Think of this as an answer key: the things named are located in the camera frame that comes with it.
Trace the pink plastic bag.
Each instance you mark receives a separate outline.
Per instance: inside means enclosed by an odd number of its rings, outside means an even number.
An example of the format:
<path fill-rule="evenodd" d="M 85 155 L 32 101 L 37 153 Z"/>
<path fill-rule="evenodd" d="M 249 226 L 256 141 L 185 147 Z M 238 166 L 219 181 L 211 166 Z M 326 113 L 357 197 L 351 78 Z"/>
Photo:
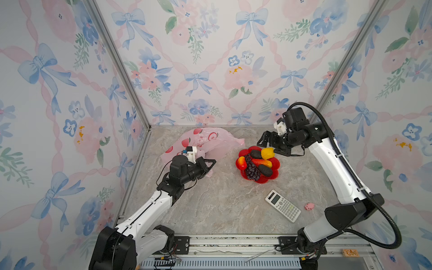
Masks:
<path fill-rule="evenodd" d="M 237 138 L 223 128 L 195 128 L 184 133 L 160 158 L 167 163 L 174 156 L 181 155 L 187 147 L 194 147 L 196 158 L 219 161 L 232 150 L 244 146 L 244 138 Z"/>

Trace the orange red chili pepper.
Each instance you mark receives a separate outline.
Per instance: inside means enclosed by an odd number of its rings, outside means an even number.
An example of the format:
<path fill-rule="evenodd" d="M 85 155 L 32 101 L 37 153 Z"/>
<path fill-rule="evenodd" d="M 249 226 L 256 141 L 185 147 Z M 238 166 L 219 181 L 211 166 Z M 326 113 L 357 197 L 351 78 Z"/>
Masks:
<path fill-rule="evenodd" d="M 264 160 L 264 159 L 252 159 L 253 164 L 255 164 L 257 167 L 260 165 L 264 165 L 268 168 L 272 168 L 272 162 L 269 160 Z"/>

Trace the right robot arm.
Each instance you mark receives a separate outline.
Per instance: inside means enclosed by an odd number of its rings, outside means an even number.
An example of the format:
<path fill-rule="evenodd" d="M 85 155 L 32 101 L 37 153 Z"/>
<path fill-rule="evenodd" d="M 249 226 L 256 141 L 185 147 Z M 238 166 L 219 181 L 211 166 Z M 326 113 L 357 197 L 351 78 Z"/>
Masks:
<path fill-rule="evenodd" d="M 298 231 L 295 248 L 303 254 L 321 250 L 324 243 L 344 230 L 372 216 L 384 204 L 360 180 L 338 148 L 333 133 L 322 123 L 310 123 L 301 108 L 283 113 L 274 123 L 274 132 L 266 131 L 257 142 L 274 152 L 292 156 L 292 148 L 308 149 L 324 169 L 337 195 L 338 203 L 327 207 L 317 221 Z"/>

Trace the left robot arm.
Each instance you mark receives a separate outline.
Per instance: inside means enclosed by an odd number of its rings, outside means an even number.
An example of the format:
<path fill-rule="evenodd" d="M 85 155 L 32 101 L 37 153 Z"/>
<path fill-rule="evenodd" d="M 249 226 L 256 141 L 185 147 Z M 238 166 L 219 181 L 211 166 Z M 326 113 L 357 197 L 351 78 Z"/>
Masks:
<path fill-rule="evenodd" d="M 185 155 L 175 156 L 152 197 L 124 222 L 99 233 L 89 269 L 134 270 L 154 253 L 172 254 L 172 229 L 158 225 L 147 230 L 182 196 L 187 183 L 204 178 L 215 164 L 214 159 L 198 157 L 191 162 Z"/>

